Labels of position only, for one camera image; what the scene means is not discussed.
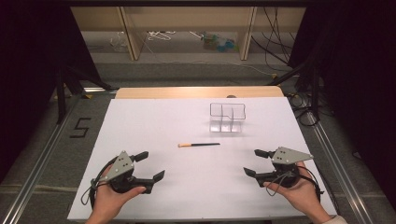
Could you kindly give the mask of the metal floor rail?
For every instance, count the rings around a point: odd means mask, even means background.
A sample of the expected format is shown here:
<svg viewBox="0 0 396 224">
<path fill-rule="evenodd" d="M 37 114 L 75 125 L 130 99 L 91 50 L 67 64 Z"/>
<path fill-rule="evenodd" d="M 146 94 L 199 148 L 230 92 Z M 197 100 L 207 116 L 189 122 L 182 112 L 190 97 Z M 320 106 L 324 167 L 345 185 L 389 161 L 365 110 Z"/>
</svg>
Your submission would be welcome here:
<svg viewBox="0 0 396 224">
<path fill-rule="evenodd" d="M 366 204 L 359 195 L 357 189 L 353 186 L 346 168 L 341 163 L 341 160 L 339 159 L 319 119 L 315 117 L 312 112 L 309 112 L 307 117 L 310 121 L 314 122 L 313 130 L 315 131 L 324 154 L 326 155 L 334 174 L 340 183 L 340 187 L 343 190 L 356 219 L 360 224 L 374 224 L 374 220 L 372 219 Z"/>
<path fill-rule="evenodd" d="M 50 132 L 49 139 L 46 145 L 43 146 L 39 156 L 35 160 L 35 165 L 29 170 L 29 175 L 23 181 L 20 187 L 16 187 L 16 197 L 10 204 L 5 217 L 0 219 L 0 224 L 17 224 L 23 211 L 31 199 L 35 186 L 42 176 L 51 155 L 60 141 L 61 135 L 64 131 L 64 127 L 69 120 L 71 113 L 73 112 L 76 104 L 78 103 L 81 95 L 75 95 L 70 98 L 66 104 L 66 111 L 60 115 L 60 119 L 54 124 L 53 129 Z"/>
</svg>

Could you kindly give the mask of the light wooden table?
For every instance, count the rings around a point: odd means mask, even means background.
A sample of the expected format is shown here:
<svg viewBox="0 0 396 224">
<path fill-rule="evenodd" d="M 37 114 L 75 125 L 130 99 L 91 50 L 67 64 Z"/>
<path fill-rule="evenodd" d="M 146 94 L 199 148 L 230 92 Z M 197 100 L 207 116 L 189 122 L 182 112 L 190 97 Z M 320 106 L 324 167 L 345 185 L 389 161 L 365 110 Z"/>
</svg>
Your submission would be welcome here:
<svg viewBox="0 0 396 224">
<path fill-rule="evenodd" d="M 228 87 L 152 87 L 120 88 L 116 99 L 185 99 L 185 98 L 237 98 L 283 97 L 278 86 L 228 86 Z"/>
</svg>

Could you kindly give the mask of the person's right hand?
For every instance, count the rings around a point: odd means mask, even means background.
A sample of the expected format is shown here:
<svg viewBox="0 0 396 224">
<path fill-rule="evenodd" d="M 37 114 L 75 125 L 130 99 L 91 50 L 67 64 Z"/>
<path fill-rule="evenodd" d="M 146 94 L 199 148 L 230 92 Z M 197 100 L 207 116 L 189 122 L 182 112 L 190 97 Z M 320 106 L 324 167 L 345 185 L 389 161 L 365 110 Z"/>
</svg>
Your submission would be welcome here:
<svg viewBox="0 0 396 224">
<path fill-rule="evenodd" d="M 324 224 L 332 219 L 318 200 L 313 183 L 301 178 L 292 188 L 283 188 L 276 183 L 264 182 L 273 192 L 284 196 L 298 211 L 304 213 L 313 224 Z"/>
</svg>

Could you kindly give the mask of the light wooden shelf unit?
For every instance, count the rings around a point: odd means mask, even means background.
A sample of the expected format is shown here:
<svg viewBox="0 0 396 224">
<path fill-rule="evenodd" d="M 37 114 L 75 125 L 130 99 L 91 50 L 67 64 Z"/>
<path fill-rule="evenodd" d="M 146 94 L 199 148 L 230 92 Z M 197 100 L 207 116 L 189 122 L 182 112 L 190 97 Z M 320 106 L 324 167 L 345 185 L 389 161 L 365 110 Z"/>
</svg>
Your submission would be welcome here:
<svg viewBox="0 0 396 224">
<path fill-rule="evenodd" d="M 137 60 L 148 31 L 235 32 L 241 60 L 248 58 L 251 35 L 271 30 L 277 19 L 284 33 L 299 30 L 303 7 L 72 7 L 82 31 L 123 31 Z"/>
</svg>

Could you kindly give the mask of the colourful toy pile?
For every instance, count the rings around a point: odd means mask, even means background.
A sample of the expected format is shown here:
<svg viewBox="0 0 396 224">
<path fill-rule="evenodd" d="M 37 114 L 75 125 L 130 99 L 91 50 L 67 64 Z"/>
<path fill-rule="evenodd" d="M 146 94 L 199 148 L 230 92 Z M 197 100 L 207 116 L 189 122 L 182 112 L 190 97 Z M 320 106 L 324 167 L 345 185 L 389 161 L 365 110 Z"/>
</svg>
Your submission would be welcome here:
<svg viewBox="0 0 396 224">
<path fill-rule="evenodd" d="M 204 32 L 202 33 L 201 40 L 203 41 L 205 49 L 215 50 L 218 52 L 239 50 L 233 39 L 218 34 Z"/>
</svg>

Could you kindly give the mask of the white table cover sheet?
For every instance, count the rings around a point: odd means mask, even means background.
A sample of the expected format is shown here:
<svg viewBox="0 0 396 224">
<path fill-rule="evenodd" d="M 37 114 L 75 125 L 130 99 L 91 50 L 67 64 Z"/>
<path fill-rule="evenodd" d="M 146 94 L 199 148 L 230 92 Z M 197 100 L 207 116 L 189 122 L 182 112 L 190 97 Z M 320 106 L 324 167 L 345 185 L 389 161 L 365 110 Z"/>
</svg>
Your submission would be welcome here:
<svg viewBox="0 0 396 224">
<path fill-rule="evenodd" d="M 134 175 L 151 178 L 165 171 L 150 194 L 121 209 L 125 221 L 225 221 L 296 217 L 281 195 L 270 196 L 244 167 L 268 173 L 270 160 L 255 155 L 259 148 L 288 147 L 306 152 L 307 144 L 285 97 L 242 98 L 247 118 L 240 133 L 209 131 L 215 99 L 114 99 L 82 177 L 69 219 L 84 221 L 91 213 L 82 204 L 84 191 L 100 170 L 122 151 L 148 152 Z M 183 143 L 219 146 L 177 147 Z"/>
</svg>

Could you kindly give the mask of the clear plastic bag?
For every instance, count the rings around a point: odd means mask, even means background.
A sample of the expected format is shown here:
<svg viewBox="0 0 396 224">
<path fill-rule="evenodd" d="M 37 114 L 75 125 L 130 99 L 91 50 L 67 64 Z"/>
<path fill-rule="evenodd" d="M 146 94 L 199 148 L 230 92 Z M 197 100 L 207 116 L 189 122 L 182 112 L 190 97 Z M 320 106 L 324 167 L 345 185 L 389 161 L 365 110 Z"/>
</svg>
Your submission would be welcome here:
<svg viewBox="0 0 396 224">
<path fill-rule="evenodd" d="M 116 32 L 109 40 L 110 46 L 116 52 L 127 52 L 127 42 L 124 32 Z"/>
</svg>

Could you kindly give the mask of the black metal stand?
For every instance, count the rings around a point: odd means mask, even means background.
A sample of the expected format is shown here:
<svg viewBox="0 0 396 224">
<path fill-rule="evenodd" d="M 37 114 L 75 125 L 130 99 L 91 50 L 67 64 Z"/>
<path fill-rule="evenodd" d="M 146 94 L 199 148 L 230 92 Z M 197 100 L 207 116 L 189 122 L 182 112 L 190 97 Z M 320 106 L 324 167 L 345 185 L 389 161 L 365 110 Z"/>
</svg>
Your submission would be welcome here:
<svg viewBox="0 0 396 224">
<path fill-rule="evenodd" d="M 277 86 L 295 75 L 300 76 L 299 80 L 296 82 L 297 91 L 301 91 L 304 87 L 311 87 L 311 104 L 308 107 L 308 111 L 314 116 L 314 123 L 318 123 L 320 121 L 318 115 L 319 74 L 314 62 L 306 60 L 282 77 L 275 78 L 269 83 L 269 86 Z"/>
<path fill-rule="evenodd" d="M 58 103 L 58 120 L 57 123 L 60 124 L 66 117 L 66 102 L 64 86 L 66 86 L 72 94 L 82 94 L 84 88 L 82 87 L 80 81 L 88 80 L 92 84 L 101 87 L 105 91 L 117 91 L 118 88 L 112 87 L 106 84 L 99 76 L 92 76 L 88 73 L 77 69 L 75 66 L 67 65 L 61 67 L 56 74 L 56 93 L 57 93 L 57 103 Z"/>
</svg>

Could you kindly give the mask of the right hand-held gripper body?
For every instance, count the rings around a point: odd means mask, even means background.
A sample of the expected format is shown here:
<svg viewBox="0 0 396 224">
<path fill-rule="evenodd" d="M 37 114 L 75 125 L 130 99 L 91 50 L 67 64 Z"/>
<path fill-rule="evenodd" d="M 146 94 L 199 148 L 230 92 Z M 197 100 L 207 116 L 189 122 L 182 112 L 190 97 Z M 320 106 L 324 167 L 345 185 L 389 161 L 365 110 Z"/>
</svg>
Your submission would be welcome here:
<svg viewBox="0 0 396 224">
<path fill-rule="evenodd" d="M 273 158 L 265 159 L 271 160 L 275 170 L 272 173 L 262 173 L 263 178 L 255 179 L 260 187 L 263 187 L 264 182 L 276 183 L 284 188 L 293 187 L 300 178 L 297 163 L 312 160 L 313 156 L 287 147 L 279 147 L 274 152 Z"/>
</svg>

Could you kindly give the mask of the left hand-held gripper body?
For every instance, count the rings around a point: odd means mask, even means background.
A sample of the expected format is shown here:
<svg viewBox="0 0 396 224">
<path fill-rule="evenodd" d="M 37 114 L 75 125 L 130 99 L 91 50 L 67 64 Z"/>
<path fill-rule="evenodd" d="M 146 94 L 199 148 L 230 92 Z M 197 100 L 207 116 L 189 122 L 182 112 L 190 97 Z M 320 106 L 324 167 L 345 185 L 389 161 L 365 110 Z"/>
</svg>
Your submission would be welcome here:
<svg viewBox="0 0 396 224">
<path fill-rule="evenodd" d="M 106 181 L 117 193 L 125 193 L 135 187 L 145 187 L 145 193 L 150 194 L 153 185 L 147 185 L 145 183 L 147 179 L 133 176 L 134 162 L 130 159 L 131 156 L 129 156 L 126 151 L 122 151 L 120 155 L 111 162 L 109 171 L 104 176 L 101 176 L 99 180 Z"/>
</svg>

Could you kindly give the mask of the clear plastic divided organizer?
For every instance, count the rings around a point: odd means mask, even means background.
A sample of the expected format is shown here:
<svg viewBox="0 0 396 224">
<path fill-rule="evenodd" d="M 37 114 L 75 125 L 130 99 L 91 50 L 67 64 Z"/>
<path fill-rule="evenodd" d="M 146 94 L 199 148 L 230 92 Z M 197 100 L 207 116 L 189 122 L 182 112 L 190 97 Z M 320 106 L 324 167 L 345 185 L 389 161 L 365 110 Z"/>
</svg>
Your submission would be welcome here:
<svg viewBox="0 0 396 224">
<path fill-rule="evenodd" d="M 247 118 L 244 104 L 212 103 L 209 131 L 212 133 L 240 133 Z"/>
</svg>

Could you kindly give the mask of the person's left hand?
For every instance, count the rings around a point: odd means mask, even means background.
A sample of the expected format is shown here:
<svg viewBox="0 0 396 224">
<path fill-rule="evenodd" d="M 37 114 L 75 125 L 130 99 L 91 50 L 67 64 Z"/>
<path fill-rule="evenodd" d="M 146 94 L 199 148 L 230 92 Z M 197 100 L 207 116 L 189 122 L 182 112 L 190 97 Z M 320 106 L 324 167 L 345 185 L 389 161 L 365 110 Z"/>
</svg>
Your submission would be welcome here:
<svg viewBox="0 0 396 224">
<path fill-rule="evenodd" d="M 135 187 L 125 193 L 117 193 L 106 181 L 100 181 L 92 214 L 101 214 L 112 219 L 128 201 L 142 194 L 145 190 L 145 187 Z"/>
</svg>

